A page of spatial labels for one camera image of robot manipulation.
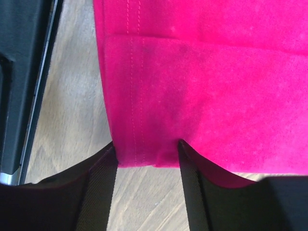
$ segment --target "black plastic object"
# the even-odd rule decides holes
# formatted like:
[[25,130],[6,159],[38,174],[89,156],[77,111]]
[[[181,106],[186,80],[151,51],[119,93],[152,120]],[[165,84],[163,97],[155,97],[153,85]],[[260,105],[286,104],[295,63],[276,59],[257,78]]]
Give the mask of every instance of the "black plastic object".
[[115,155],[111,143],[38,184],[0,185],[0,229],[106,230],[118,165]]
[[185,141],[178,149],[190,230],[308,230],[308,177],[254,182],[207,160]]
[[62,2],[0,2],[1,183],[17,184],[23,160],[24,181]]

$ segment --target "black case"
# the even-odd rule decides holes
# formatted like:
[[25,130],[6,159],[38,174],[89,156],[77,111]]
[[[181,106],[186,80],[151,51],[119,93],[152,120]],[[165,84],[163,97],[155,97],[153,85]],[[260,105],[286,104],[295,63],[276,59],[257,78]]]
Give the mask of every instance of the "black case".
[[62,3],[0,1],[1,183],[25,180]]

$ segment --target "wood grain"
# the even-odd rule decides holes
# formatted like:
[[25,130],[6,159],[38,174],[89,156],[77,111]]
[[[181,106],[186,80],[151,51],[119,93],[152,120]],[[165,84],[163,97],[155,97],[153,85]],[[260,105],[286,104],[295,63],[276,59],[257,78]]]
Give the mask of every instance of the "wood grain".
[[[65,0],[26,181],[63,171],[110,141],[92,0]],[[119,169],[115,184],[108,230],[189,230],[179,169]]]

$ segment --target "folded pink cloth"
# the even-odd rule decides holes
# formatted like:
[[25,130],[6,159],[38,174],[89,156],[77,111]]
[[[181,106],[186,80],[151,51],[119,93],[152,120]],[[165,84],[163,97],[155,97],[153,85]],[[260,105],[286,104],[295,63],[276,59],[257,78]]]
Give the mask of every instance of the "folded pink cloth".
[[121,167],[308,174],[308,0],[94,0]]

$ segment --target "cloth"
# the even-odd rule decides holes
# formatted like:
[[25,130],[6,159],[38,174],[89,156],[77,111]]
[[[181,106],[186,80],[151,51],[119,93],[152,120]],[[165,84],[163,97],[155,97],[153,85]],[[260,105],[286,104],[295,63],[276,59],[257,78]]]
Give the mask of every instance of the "cloth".
[[121,167],[179,139],[237,172],[308,174],[308,0],[94,0]]

